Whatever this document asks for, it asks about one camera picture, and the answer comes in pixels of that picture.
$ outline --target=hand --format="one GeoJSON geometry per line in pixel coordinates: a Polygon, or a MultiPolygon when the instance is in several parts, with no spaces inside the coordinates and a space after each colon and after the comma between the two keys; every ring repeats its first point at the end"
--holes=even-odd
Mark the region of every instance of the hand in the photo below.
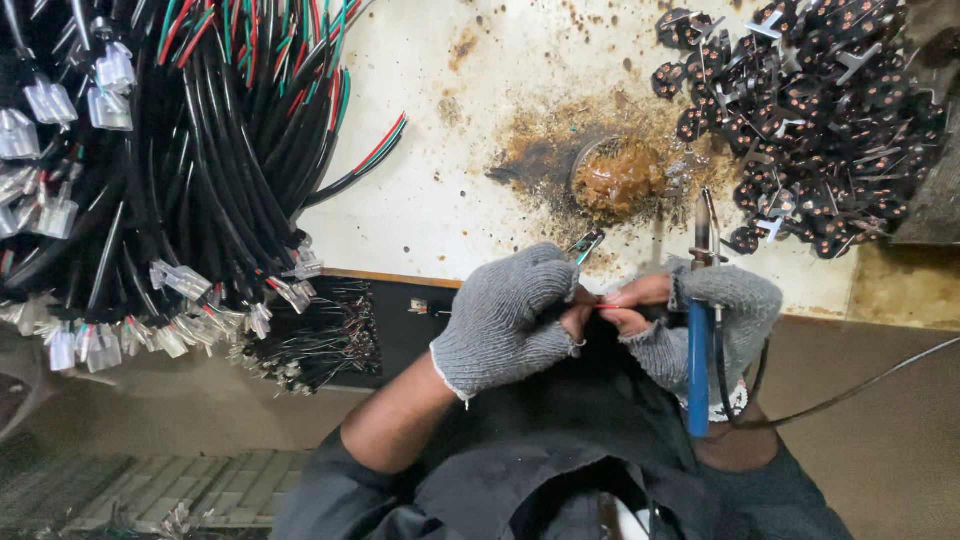
{"type": "Polygon", "coordinates": [[[637,306],[666,304],[670,299],[669,274],[655,274],[627,283],[617,292],[603,297],[604,304],[621,309],[604,309],[600,318],[613,323],[620,337],[633,337],[650,329],[650,322],[633,310],[637,306]]]}
{"type": "MultiPolygon", "coordinates": [[[[759,355],[780,315],[780,290],[763,278],[733,266],[690,272],[689,262],[678,258],[671,259],[668,266],[670,274],[629,283],[619,293],[606,297],[604,302],[622,307],[642,306],[646,302],[662,303],[666,291],[671,310],[686,311],[690,298],[724,306],[727,384],[729,389],[735,389],[743,371],[759,355]]],[[[651,379],[685,399],[688,385],[686,328],[668,329],[662,321],[650,324],[639,313],[628,309],[606,309],[600,316],[617,326],[620,341],[627,345],[651,379]]],[[[721,403],[715,376],[710,380],[710,403],[721,403]]]]}
{"type": "Polygon", "coordinates": [[[592,295],[581,291],[586,303],[560,320],[540,319],[548,307],[574,300],[579,279],[576,263],[547,243],[478,268],[453,299],[450,324],[430,344],[446,385],[468,400],[578,356],[592,295]]]}

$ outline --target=blue soldering iron handle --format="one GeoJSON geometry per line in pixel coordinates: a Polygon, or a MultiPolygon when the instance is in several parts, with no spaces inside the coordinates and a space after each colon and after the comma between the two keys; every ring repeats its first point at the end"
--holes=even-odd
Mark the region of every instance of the blue soldering iron handle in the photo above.
{"type": "Polygon", "coordinates": [[[686,429],[691,437],[706,437],[709,426],[708,355],[711,312],[702,302],[691,302],[689,325],[689,387],[686,429]]]}

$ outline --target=gray cloth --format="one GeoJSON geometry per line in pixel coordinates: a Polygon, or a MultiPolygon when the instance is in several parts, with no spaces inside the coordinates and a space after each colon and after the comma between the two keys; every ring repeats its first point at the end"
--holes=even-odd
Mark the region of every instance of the gray cloth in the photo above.
{"type": "MultiPolygon", "coordinates": [[[[727,387],[733,391],[773,330],[780,315],[783,294],[776,285],[734,266],[691,272],[689,262],[678,258],[671,259],[668,266],[673,277],[670,309],[686,311],[691,299],[724,307],[727,387]]],[[[686,328],[668,329],[657,321],[647,331],[620,341],[627,345],[651,379],[684,398],[688,384],[687,339],[686,328]]],[[[710,377],[709,383],[710,404],[718,405],[721,397],[715,375],[710,377]]]]}
{"type": "Polygon", "coordinates": [[[578,355],[559,321],[538,318],[571,301],[579,279],[576,263],[549,243],[477,268],[453,299],[446,330],[430,344],[446,385],[468,400],[578,355]]]}

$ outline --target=bundle of black cables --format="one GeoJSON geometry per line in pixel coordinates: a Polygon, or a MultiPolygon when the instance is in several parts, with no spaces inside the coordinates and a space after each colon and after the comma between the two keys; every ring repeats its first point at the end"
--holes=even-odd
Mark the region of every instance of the bundle of black cables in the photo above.
{"type": "Polygon", "coordinates": [[[300,210],[406,125],[318,191],[350,96],[344,39],[372,0],[332,18],[328,0],[4,2],[0,316],[39,328],[54,369],[96,371],[263,338],[275,294],[305,310],[321,264],[300,210]]]}

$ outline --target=white work table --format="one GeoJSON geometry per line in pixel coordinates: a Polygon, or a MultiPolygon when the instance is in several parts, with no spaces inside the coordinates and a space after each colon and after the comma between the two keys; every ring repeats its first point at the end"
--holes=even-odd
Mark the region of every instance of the white work table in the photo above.
{"type": "MultiPolygon", "coordinates": [[[[764,5],[743,0],[740,10],[731,6],[739,3],[691,4],[714,20],[725,15],[724,28],[735,43],[747,34],[743,21],[764,5]]],[[[645,136],[665,152],[688,100],[685,94],[675,103],[661,100],[650,88],[658,66],[686,57],[657,44],[653,28],[663,13],[656,1],[373,4],[345,44],[351,99],[324,184],[365,157],[402,111],[409,126],[378,169],[300,218],[318,257],[329,268],[465,280],[515,247],[543,240],[568,247],[586,232],[586,221],[552,210],[539,192],[514,189],[485,173],[518,156],[527,167],[521,169],[530,170],[538,158],[531,141],[539,136],[559,140],[555,151],[542,154],[544,160],[565,158],[571,138],[597,124],[645,136]]],[[[719,171],[715,176],[731,176],[729,149],[711,166],[719,171]]],[[[713,184],[724,234],[743,222],[732,187],[728,179],[713,184]]],[[[648,215],[606,229],[581,283],[602,293],[650,271],[667,255],[686,257],[693,232],[684,209],[691,203],[692,196],[677,208],[669,203],[660,223],[648,215]]],[[[809,245],[791,237],[761,241],[752,256],[726,255],[731,264],[777,283],[786,313],[847,317],[855,248],[834,261],[819,260],[809,245]]]]}

